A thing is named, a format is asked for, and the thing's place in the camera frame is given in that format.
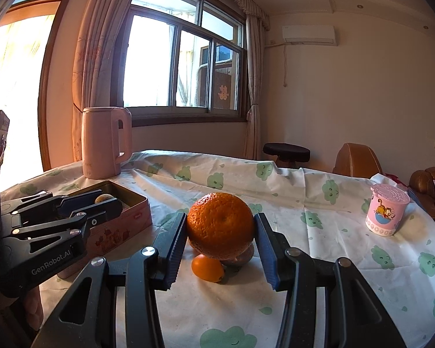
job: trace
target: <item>blue bowl print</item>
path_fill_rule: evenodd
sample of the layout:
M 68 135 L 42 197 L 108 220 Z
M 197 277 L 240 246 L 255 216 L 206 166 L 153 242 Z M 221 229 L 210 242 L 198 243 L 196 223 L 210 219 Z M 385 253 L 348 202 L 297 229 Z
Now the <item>blue bowl print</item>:
M 379 224 L 382 224 L 382 225 L 385 225 L 385 224 L 387 224 L 387 223 L 390 222 L 389 219 L 385 218 L 384 216 L 382 216 L 382 215 L 379 214 L 379 213 L 376 213 L 376 214 L 375 214 L 375 219 L 377 220 L 377 222 L 378 222 Z

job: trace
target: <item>white wall-mounted air conditioner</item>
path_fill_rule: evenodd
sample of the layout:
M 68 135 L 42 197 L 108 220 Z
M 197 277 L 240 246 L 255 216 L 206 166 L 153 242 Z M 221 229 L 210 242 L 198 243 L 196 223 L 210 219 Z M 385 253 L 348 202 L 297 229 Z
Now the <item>white wall-mounted air conditioner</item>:
M 330 25 L 294 25 L 282 27 L 283 40 L 292 44 L 336 46 L 335 30 Z

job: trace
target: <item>silver bolt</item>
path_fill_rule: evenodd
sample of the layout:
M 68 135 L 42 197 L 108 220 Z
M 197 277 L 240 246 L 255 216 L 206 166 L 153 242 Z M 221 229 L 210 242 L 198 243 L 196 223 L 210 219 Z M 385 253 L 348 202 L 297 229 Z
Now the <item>silver bolt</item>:
M 342 267 L 349 267 L 351 266 L 351 260 L 348 258 L 340 258 L 338 260 L 338 264 L 341 265 Z
M 302 252 L 300 249 L 297 249 L 296 247 L 290 247 L 287 250 L 287 254 L 290 255 L 291 257 L 299 257 L 302 254 Z
M 100 265 L 102 265 L 105 262 L 104 258 L 101 257 L 96 257 L 93 258 L 92 261 L 90 262 L 94 267 L 98 267 Z
M 147 246 L 142 250 L 142 255 L 144 255 L 145 257 L 151 257 L 151 255 L 153 255 L 155 253 L 155 248 L 152 246 Z

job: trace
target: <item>brown sofa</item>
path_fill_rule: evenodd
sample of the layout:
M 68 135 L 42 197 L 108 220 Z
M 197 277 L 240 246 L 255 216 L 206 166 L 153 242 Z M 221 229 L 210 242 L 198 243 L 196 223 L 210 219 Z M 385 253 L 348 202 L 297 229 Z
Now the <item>brown sofa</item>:
M 421 207 L 435 221 L 435 167 L 418 170 L 409 179 L 409 195 L 418 202 Z
M 370 147 L 347 142 L 337 154 L 332 173 L 347 177 L 370 178 L 377 173 L 382 174 L 382 167 Z

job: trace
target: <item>white wall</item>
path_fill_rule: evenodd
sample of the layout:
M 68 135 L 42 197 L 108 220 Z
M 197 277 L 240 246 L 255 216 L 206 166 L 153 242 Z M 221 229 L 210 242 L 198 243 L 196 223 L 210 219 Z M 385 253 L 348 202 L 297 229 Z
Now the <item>white wall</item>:
M 232 9 L 232 0 L 221 0 Z M 47 132 L 52 167 L 73 162 L 72 69 L 82 15 L 87 0 L 70 0 L 58 31 L 50 65 L 47 93 Z M 108 90 L 109 78 L 102 80 Z M 108 98 L 98 105 L 107 105 Z M 241 157 L 246 123 L 193 123 L 133 129 L 133 148 L 177 150 Z
M 282 25 L 330 24 L 337 47 L 267 48 L 261 105 L 262 142 L 311 150 L 306 165 L 331 171 L 345 142 L 369 145 L 387 173 L 405 183 L 435 166 L 435 40 L 410 27 L 361 14 L 271 17 L 271 40 Z

